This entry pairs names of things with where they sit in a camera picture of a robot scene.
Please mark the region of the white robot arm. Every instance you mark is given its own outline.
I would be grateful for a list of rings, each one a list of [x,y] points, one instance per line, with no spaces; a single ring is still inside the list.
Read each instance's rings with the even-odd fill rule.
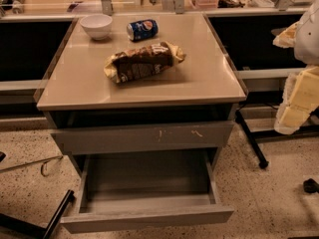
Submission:
[[[282,134],[298,130],[319,107],[319,0],[300,20],[281,31],[273,40],[280,48],[293,48],[294,57],[306,68],[286,79],[282,103],[274,129]]]

